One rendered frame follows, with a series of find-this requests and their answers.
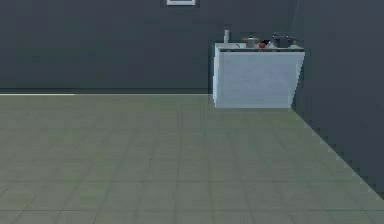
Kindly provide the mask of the pale blue kitchen counter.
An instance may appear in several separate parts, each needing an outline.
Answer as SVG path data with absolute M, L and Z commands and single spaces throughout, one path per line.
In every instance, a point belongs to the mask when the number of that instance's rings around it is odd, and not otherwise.
M 305 51 L 247 48 L 244 43 L 215 43 L 212 97 L 216 108 L 290 108 Z

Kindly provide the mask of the silver lidded pot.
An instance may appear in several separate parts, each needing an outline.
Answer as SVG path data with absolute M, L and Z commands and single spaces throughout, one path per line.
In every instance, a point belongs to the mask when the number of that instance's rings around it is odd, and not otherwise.
M 250 35 L 245 37 L 243 41 L 245 42 L 247 48 L 256 48 L 259 43 L 259 38 Z

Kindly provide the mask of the dark grey coffee machine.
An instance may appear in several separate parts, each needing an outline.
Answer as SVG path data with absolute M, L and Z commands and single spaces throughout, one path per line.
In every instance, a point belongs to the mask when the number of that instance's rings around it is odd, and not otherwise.
M 277 48 L 288 48 L 294 44 L 296 38 L 287 34 L 273 33 L 272 42 Z

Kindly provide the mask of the white framed wall picture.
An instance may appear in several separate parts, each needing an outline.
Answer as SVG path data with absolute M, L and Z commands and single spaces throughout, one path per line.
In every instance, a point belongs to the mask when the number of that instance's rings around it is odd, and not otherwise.
M 167 6 L 195 6 L 197 0 L 166 0 Z

